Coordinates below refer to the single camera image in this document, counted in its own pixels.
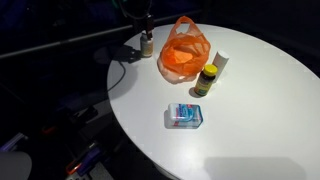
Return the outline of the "white pill bottle orange label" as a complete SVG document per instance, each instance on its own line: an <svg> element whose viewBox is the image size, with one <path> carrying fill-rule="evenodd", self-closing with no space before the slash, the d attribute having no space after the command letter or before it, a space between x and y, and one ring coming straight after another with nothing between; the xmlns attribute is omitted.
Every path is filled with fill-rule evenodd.
<svg viewBox="0 0 320 180"><path fill-rule="evenodd" d="M153 54L153 38L145 31L141 33L140 50L142 57L151 57Z"/></svg>

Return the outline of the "white cylindrical tube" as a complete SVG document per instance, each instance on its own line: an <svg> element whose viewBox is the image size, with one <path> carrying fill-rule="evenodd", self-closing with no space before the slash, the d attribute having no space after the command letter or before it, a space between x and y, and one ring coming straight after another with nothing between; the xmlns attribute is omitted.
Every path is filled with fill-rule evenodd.
<svg viewBox="0 0 320 180"><path fill-rule="evenodd" d="M212 62L212 64L215 65L218 69L216 73L215 82L218 81L228 61L229 61L229 55L223 50L218 50Z"/></svg>

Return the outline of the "yellow capped dark supplement bottle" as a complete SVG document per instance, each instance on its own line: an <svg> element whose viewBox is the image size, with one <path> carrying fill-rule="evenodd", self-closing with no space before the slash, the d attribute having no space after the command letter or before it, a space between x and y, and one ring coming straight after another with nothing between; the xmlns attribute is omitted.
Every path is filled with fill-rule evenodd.
<svg viewBox="0 0 320 180"><path fill-rule="evenodd" d="M194 92L199 96L206 96L216 78L218 68L213 64L205 65L200 73Z"/></svg>

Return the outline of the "orange plastic carrier bag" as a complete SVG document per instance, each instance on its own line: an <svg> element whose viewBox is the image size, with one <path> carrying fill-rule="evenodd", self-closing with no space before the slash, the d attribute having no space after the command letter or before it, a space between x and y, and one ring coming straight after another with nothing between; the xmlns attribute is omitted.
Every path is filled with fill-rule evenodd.
<svg viewBox="0 0 320 180"><path fill-rule="evenodd" d="M209 59L210 42L187 16L180 17L165 42L157 66L172 84L193 81Z"/></svg>

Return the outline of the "black tripod clamp equipment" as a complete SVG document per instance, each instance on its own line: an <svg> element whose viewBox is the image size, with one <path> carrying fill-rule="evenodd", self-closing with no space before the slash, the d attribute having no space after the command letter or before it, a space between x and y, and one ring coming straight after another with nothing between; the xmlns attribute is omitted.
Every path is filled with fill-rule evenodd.
<svg viewBox="0 0 320 180"><path fill-rule="evenodd" d="M102 150L93 139L87 138L80 130L88 121L98 115L94 107L89 107L80 116L59 117L40 131L42 137L55 138L70 150L72 161L66 166L66 174L85 175L100 158ZM27 180L32 170L32 158L25 152L13 151L25 133L17 133L1 146L0 180Z"/></svg>

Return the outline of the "blue white tissue pack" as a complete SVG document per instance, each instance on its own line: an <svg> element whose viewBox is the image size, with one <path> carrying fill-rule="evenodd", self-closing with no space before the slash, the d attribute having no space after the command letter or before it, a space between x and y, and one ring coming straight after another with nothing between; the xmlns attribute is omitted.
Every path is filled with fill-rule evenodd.
<svg viewBox="0 0 320 180"><path fill-rule="evenodd" d="M164 122L168 128L197 129L203 122L201 108L196 104L171 103Z"/></svg>

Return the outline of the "grey metal handrail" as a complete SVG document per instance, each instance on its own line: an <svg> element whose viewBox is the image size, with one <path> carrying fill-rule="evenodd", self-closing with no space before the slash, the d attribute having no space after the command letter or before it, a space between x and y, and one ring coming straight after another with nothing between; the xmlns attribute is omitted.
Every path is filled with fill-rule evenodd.
<svg viewBox="0 0 320 180"><path fill-rule="evenodd" d="M116 33L116 32L120 32L120 31L129 30L131 28L133 28L133 25L126 25L126 26L116 27L116 28L113 28L113 29L99 31L99 32L96 32L96 33L91 33L91 34L87 34L87 35L83 35L83 36L69 38L69 39L66 39L66 40L61 40L61 41L56 41L56 42L52 42L52 43L48 43L48 44L44 44L44 45L39 45L39 46L35 46L35 47L32 47L32 48L27 48L27 49L23 49L23 50L19 50L19 51L14 51L14 52L10 52L10 53L6 53L6 54L0 55L0 60L4 60L4 59L7 59L7 58L12 58L12 57L16 57L16 56L19 56L19 55L32 53L32 52L36 52L36 51L47 50L47 49L55 48L55 47L62 46L62 45L81 42L81 41L85 41L85 40L101 37L101 36L104 36L104 35L108 35L108 34L111 34L111 33Z"/></svg>

